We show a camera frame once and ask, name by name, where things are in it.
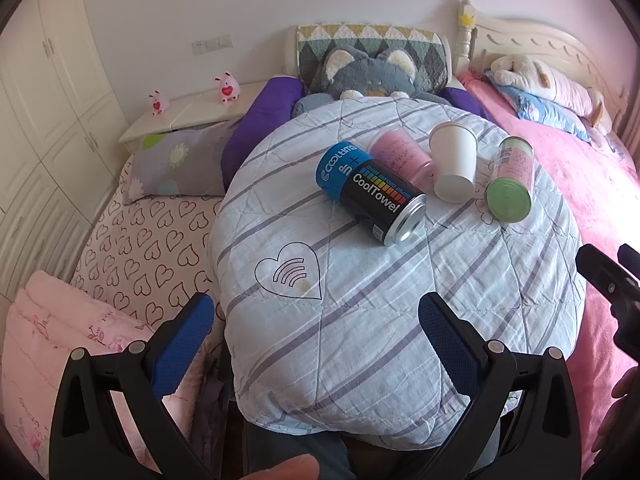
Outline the operator right hand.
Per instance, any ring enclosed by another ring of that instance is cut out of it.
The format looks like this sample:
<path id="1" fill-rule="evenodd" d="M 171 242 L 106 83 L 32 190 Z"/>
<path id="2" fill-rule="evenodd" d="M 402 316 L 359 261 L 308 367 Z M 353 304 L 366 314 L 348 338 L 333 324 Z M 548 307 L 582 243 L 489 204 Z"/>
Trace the operator right hand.
<path id="1" fill-rule="evenodd" d="M 623 411 L 626 404 L 628 393 L 631 389 L 634 380 L 638 376 L 639 367 L 634 366 L 623 374 L 622 378 L 617 382 L 611 392 L 611 396 L 614 399 L 613 404 L 606 412 L 604 419 L 597 432 L 597 437 L 594 439 L 591 451 L 597 453 L 604 447 L 608 434 L 615 426 L 616 420 L 620 417 L 620 413 Z"/>

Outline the operator thumb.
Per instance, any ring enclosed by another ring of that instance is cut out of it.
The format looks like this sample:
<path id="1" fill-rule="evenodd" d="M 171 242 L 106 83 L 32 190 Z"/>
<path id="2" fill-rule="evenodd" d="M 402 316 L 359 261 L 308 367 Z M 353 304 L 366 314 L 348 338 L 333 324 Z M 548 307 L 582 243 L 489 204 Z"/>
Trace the operator thumb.
<path id="1" fill-rule="evenodd" d="M 268 469 L 252 472 L 242 480 L 317 480 L 320 466 L 314 456 L 303 454 Z"/>

